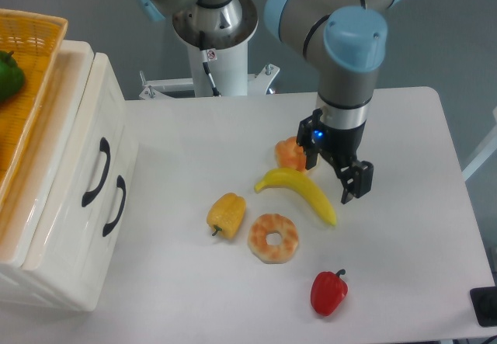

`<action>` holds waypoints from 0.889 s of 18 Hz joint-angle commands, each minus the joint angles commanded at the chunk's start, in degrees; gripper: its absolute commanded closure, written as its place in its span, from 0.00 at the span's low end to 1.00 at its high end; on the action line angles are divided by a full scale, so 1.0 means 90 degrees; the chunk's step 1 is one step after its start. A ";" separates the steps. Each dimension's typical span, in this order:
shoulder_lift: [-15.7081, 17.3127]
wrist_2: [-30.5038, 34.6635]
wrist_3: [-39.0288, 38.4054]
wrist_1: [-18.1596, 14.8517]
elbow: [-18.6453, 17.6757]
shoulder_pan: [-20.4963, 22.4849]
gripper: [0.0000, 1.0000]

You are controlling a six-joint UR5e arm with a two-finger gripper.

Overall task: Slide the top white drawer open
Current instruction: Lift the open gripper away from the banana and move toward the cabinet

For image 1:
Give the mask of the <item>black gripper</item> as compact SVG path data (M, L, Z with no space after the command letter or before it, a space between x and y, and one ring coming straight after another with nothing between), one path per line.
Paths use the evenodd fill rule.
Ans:
M342 183L341 203L360 198L369 193L372 186L374 165L357 158L365 124L352 129L336 129L326 125L321 109L299 123L297 145L304 154L304 168L313 169L318 158L328 162Z

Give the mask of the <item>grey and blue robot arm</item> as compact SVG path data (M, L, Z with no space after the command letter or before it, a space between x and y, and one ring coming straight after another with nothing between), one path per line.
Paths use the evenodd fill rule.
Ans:
M170 17L186 45L196 96L249 92L248 42L259 21L319 73L314 112L298 127L306 166L327 161L342 202L368 193L374 167L358 159L367 112L384 61L382 12L401 0L137 0L153 21Z

